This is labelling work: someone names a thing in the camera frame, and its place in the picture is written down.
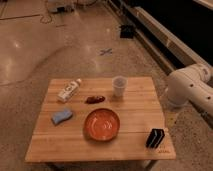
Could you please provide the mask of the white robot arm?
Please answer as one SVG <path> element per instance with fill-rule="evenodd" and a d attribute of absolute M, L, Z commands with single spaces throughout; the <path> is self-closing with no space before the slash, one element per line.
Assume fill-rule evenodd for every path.
<path fill-rule="evenodd" d="M 197 63 L 171 72 L 167 77 L 166 97 L 174 108 L 188 101 L 198 106 L 204 121 L 213 129 L 213 87 L 208 85 L 210 69 Z"/>

